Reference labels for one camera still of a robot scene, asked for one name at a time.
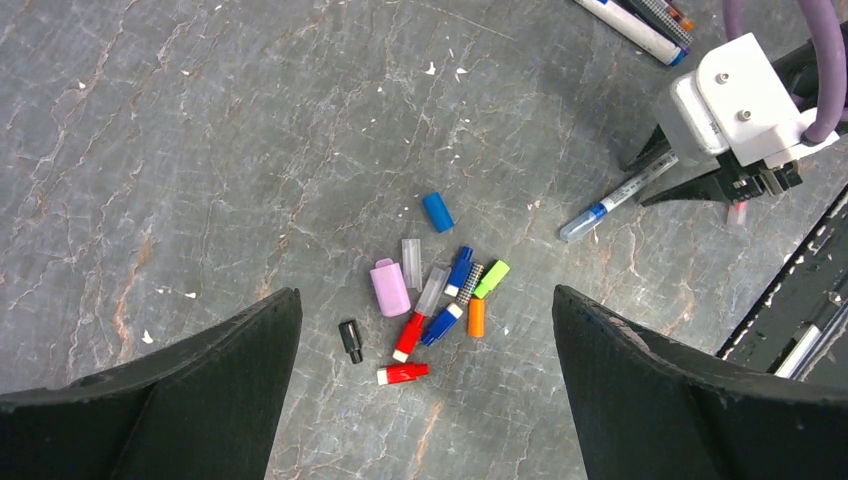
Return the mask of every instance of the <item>green marker cap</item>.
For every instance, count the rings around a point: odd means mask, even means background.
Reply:
[[[503,262],[503,260],[498,260],[492,265],[492,268],[486,272],[486,276],[480,280],[480,284],[477,285],[477,288],[474,289],[474,296],[477,298],[485,298],[486,295],[489,294],[495,287],[501,283],[503,277],[509,272],[509,265]]]

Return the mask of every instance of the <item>black cap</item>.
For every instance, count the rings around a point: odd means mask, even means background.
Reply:
[[[345,352],[350,354],[351,361],[354,364],[362,362],[362,340],[359,339],[356,320],[340,323],[339,333],[342,334],[342,344],[345,346]]]

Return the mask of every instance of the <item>purple tube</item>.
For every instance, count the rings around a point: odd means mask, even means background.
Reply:
[[[722,0],[721,6],[727,41],[736,40],[745,34],[745,28],[742,26],[742,0]]]
[[[816,49],[819,70],[819,99],[816,121],[804,132],[804,140],[823,142],[842,119],[848,72],[845,67],[845,43],[839,17],[830,0],[798,0]]]

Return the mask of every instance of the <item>red cap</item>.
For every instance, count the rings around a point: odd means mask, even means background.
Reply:
[[[426,317],[424,315],[415,312],[412,315],[412,318],[406,322],[406,326],[403,328],[403,333],[400,334],[400,338],[398,339],[392,358],[399,362],[406,361],[409,354],[411,354],[412,350],[415,349],[415,345],[418,344],[418,339],[421,338],[421,331],[424,329],[425,319]]]
[[[377,383],[394,385],[395,383],[412,382],[418,377],[430,374],[426,363],[401,363],[377,370]]]

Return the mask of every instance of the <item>blue pen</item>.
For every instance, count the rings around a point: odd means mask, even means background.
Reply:
[[[674,152],[668,152],[658,158],[648,168],[642,170],[638,175],[625,182],[624,185],[618,187],[608,197],[592,205],[588,210],[580,214],[579,217],[562,227],[559,231],[560,240],[565,241],[565,243],[576,242],[589,230],[601,223],[601,220],[612,209],[621,205],[639,190],[645,188],[675,164],[677,164],[677,155]]]

